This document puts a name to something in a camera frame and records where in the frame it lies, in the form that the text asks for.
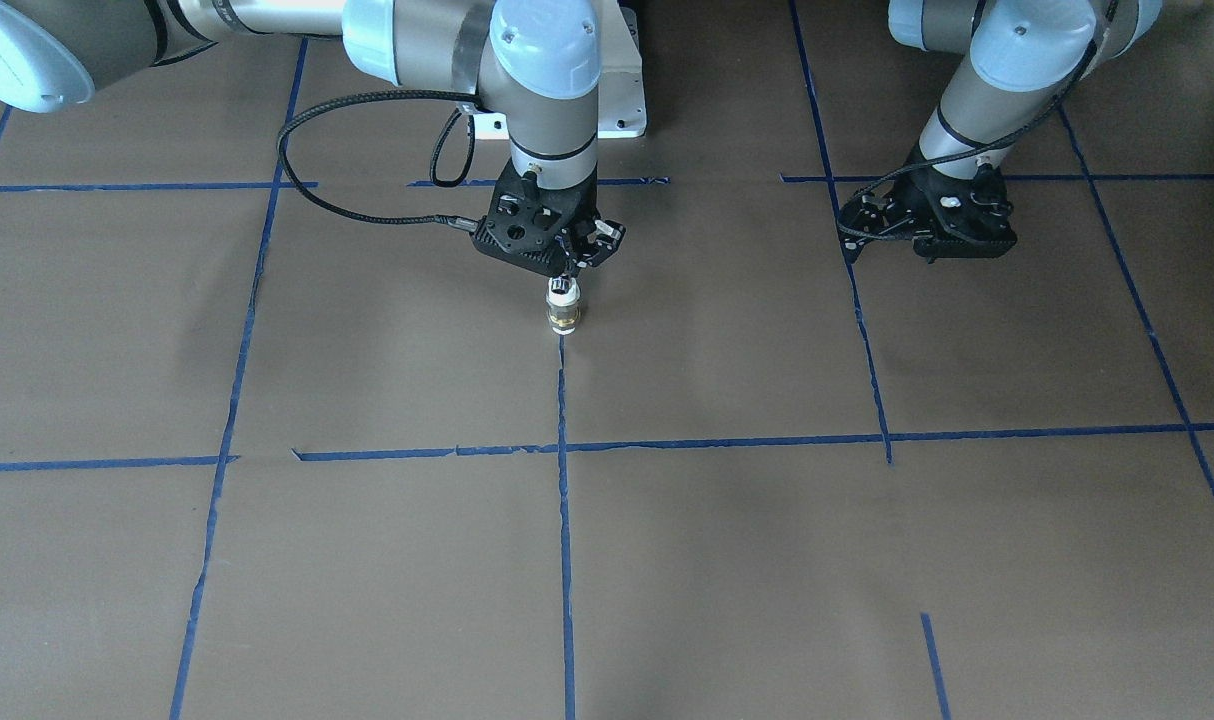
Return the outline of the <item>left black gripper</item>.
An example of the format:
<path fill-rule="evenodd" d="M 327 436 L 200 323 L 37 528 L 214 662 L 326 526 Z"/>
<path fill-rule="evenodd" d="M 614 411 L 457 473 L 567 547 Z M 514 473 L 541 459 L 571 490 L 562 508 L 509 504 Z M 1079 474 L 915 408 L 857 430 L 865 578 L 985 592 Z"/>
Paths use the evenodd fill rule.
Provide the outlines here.
<path fill-rule="evenodd" d="M 1017 234 L 1010 229 L 995 234 L 958 234 L 944 231 L 917 231 L 912 238 L 914 253 L 935 263 L 940 259 L 995 259 L 1010 251 Z"/>

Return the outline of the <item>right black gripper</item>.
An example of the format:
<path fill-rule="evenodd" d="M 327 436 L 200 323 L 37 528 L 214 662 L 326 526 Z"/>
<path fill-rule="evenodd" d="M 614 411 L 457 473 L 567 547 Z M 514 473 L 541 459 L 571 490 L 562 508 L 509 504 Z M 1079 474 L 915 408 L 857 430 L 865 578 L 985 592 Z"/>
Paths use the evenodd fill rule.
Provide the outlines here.
<path fill-rule="evenodd" d="M 625 233 L 624 223 L 603 219 L 597 210 L 575 215 L 556 236 L 562 256 L 555 261 L 555 277 L 571 283 L 583 270 L 599 268 L 619 251 Z"/>

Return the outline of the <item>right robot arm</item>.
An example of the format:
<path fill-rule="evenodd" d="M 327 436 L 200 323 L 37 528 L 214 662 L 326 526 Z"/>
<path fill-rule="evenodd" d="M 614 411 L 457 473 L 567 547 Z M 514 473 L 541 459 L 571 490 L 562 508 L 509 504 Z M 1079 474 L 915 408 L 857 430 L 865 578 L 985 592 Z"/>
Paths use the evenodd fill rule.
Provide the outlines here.
<path fill-rule="evenodd" d="M 328 38 L 388 85 L 284 123 L 278 161 L 311 204 L 363 223 L 444 225 L 480 253 L 552 279 L 619 250 L 624 227 L 597 208 L 602 50 L 592 1 L 0 1 L 0 101 L 63 110 L 242 36 Z M 510 158 L 483 217 L 374 217 L 325 202 L 297 177 L 288 143 L 302 124 L 403 100 L 505 118 Z"/>

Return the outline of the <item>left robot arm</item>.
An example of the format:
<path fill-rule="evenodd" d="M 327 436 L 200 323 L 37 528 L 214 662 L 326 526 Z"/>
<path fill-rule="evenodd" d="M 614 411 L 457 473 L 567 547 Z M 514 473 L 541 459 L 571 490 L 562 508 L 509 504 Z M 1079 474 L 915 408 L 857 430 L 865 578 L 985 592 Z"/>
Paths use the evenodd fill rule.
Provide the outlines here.
<path fill-rule="evenodd" d="M 1014 246 L 1003 138 L 1046 110 L 1074 76 L 1113 59 L 1159 18 L 1161 1 L 892 1 L 900 44 L 961 61 L 887 193 L 887 223 L 915 253 L 999 257 Z"/>

